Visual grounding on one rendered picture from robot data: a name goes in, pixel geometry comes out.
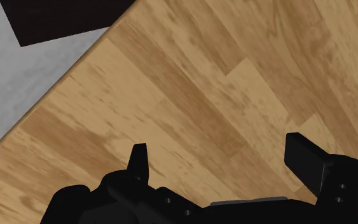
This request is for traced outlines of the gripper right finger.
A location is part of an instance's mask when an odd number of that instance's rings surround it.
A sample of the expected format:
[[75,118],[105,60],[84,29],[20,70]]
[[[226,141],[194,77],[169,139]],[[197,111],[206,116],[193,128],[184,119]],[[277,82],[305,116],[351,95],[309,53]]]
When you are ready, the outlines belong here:
[[292,132],[286,134],[284,163],[317,197],[315,224],[358,224],[358,159],[330,154]]

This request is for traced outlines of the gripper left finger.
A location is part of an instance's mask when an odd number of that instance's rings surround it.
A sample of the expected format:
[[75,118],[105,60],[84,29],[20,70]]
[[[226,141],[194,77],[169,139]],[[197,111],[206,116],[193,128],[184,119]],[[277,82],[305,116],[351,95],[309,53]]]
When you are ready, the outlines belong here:
[[40,224],[195,224],[200,206],[148,181],[147,146],[135,144],[127,168],[106,174],[96,189],[55,192]]

